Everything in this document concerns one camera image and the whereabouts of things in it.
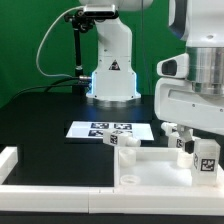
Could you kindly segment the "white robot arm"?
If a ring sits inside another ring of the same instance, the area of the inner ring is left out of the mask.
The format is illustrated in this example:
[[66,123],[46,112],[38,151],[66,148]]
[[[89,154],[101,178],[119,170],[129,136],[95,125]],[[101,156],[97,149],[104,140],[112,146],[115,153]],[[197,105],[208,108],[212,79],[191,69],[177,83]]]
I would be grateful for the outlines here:
[[[132,33],[115,13],[141,11],[154,0],[79,2],[98,32],[98,62],[87,97],[130,99],[137,92]],[[147,25],[141,43],[159,76],[149,79],[156,117],[183,130],[224,136],[224,0],[163,0]]]

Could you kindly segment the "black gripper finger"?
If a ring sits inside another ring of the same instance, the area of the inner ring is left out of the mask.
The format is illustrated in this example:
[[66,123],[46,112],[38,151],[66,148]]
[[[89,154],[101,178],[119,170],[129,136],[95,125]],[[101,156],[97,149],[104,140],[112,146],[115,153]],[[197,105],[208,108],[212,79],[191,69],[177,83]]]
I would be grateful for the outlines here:
[[189,127],[179,125],[177,131],[183,151],[192,154],[194,150],[193,130]]

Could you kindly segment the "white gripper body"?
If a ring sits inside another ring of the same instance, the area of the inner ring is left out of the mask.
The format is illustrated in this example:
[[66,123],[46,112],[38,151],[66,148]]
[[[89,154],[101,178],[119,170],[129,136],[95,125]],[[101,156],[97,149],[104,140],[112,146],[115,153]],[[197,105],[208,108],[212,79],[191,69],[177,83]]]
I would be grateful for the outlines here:
[[199,95],[188,81],[160,78],[154,108],[160,120],[224,135],[224,97]]

